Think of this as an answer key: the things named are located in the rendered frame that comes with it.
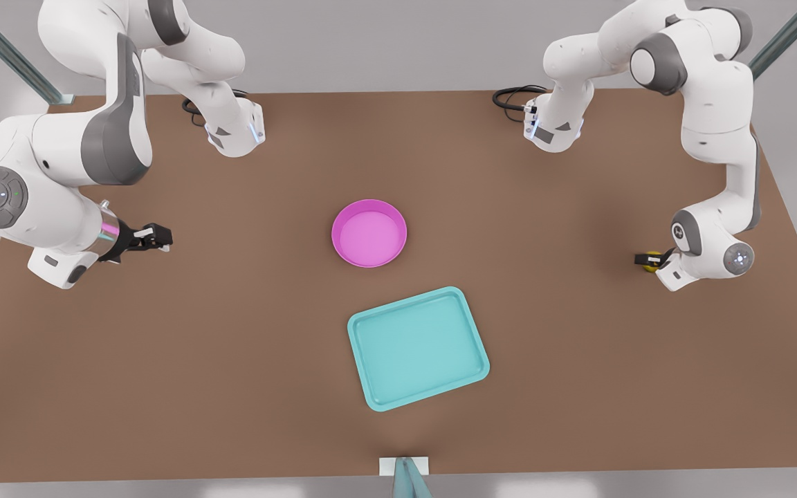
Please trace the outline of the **pink round plate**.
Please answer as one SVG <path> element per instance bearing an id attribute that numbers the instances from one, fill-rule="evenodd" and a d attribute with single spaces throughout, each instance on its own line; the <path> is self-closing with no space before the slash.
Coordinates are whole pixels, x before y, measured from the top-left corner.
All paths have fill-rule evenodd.
<path id="1" fill-rule="evenodd" d="M 376 268 L 388 264 L 407 243 L 407 221 L 393 205 L 363 199 L 346 205 L 334 220 L 330 237 L 348 264 Z"/>

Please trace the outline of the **teal rectangular tray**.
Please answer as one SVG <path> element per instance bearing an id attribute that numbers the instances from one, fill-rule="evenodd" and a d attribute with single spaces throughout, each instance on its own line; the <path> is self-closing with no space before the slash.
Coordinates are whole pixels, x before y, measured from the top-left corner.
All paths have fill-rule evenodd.
<path id="1" fill-rule="evenodd" d="M 455 286 L 364 310 L 346 328 L 367 406 L 376 412 L 479 382 L 491 369 Z"/>

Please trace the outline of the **silver frame post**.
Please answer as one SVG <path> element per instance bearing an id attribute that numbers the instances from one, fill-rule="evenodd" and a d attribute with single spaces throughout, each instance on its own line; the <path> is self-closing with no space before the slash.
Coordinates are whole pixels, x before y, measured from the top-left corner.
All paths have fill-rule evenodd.
<path id="1" fill-rule="evenodd" d="M 75 97 L 63 94 L 0 32 L 0 60 L 49 105 L 70 105 Z"/>
<path id="2" fill-rule="evenodd" d="M 433 498 L 424 476 L 430 475 L 427 456 L 381 457 L 379 475 L 393 478 L 392 498 Z"/>
<path id="3" fill-rule="evenodd" d="M 785 22 L 759 53 L 749 62 L 753 78 L 758 79 L 797 40 L 797 12 Z"/>

